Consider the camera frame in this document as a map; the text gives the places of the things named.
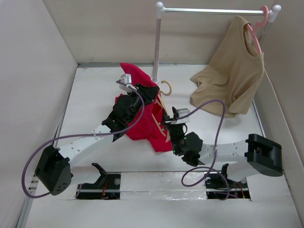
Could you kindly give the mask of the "red t shirt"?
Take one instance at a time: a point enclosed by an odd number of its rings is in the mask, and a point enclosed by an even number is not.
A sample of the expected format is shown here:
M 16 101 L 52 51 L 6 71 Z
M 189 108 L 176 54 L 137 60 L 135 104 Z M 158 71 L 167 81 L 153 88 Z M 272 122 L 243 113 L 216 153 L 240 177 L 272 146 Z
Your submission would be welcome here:
M 131 74 L 132 85 L 141 84 L 148 87 L 157 85 L 151 80 L 150 76 L 137 66 L 130 63 L 121 63 L 120 66 L 126 74 Z M 166 137 L 160 133 L 152 118 L 152 114 L 158 122 L 162 123 L 165 111 L 154 101 L 152 104 L 144 107 L 144 113 L 139 122 L 127 131 L 126 135 L 133 141 L 148 140 L 155 152 L 172 151 L 171 141 L 165 142 Z

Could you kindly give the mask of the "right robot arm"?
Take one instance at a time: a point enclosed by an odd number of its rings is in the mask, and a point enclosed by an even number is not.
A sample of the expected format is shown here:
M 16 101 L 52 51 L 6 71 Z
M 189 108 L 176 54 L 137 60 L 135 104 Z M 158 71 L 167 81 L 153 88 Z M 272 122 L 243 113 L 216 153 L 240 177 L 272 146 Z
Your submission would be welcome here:
M 224 164 L 219 181 L 225 187 L 258 173 L 270 177 L 283 175 L 282 146 L 263 136 L 249 134 L 246 140 L 240 142 L 211 145 L 203 143 L 194 132 L 185 134 L 184 123 L 166 121 L 165 126 L 173 153 L 188 165 Z

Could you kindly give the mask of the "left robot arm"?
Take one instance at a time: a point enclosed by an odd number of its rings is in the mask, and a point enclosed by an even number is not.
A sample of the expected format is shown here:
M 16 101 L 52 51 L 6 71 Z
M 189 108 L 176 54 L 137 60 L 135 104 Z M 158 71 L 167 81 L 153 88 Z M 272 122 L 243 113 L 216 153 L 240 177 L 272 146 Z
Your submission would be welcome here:
M 56 196 L 67 189 L 73 178 L 71 169 L 79 161 L 135 127 L 159 92 L 158 86 L 119 84 L 128 90 L 127 94 L 118 97 L 112 112 L 91 133 L 75 135 L 74 142 L 61 148 L 51 144 L 44 147 L 35 175 L 51 195 Z

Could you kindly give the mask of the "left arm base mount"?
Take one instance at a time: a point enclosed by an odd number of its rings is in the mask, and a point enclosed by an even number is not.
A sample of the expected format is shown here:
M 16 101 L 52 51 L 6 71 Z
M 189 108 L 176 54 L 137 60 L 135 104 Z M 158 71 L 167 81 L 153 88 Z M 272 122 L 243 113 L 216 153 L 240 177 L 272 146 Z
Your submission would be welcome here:
M 119 200 L 121 173 L 108 173 L 98 163 L 92 163 L 98 169 L 100 176 L 94 183 L 78 184 L 76 199 L 80 200 Z

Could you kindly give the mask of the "beige plastic hanger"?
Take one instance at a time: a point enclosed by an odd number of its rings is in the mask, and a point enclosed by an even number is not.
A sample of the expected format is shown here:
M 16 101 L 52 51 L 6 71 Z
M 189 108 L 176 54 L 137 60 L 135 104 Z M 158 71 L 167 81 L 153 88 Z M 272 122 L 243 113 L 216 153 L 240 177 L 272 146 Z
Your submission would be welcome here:
M 160 107 L 163 108 L 163 110 L 165 111 L 165 113 L 167 113 L 167 109 L 166 109 L 166 106 L 165 106 L 165 104 L 163 102 L 162 95 L 164 95 L 164 96 L 170 96 L 172 94 L 172 87 L 171 87 L 171 84 L 167 80 L 162 80 L 161 84 L 166 84 L 168 86 L 168 88 L 169 88 L 169 91 L 167 93 L 165 93 L 162 90 L 160 90 L 158 92 L 158 95 L 157 95 L 158 99 L 156 99 L 155 102 L 156 102 L 156 104 L 158 104 Z M 159 129 L 160 133 L 163 136 L 166 137 L 165 142 L 167 143 L 170 140 L 169 133 L 166 133 L 166 134 L 164 133 L 165 129 L 161 128 L 161 123 L 157 121 L 157 119 L 155 118 L 155 116 L 153 114 L 152 114 L 152 118 L 153 118 L 153 120 L 154 120 L 157 128 Z

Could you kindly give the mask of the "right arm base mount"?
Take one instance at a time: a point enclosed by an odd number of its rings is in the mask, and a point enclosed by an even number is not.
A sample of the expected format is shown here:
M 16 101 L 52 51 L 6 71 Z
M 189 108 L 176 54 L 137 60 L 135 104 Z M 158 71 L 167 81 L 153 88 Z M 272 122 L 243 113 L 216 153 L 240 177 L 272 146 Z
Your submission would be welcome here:
M 229 180 L 227 177 L 228 164 L 224 164 L 220 173 L 226 178 L 225 180 L 219 175 L 219 172 L 211 172 L 205 179 L 207 199 L 223 200 L 229 193 L 229 199 L 250 199 L 247 179 L 244 178 L 239 182 Z

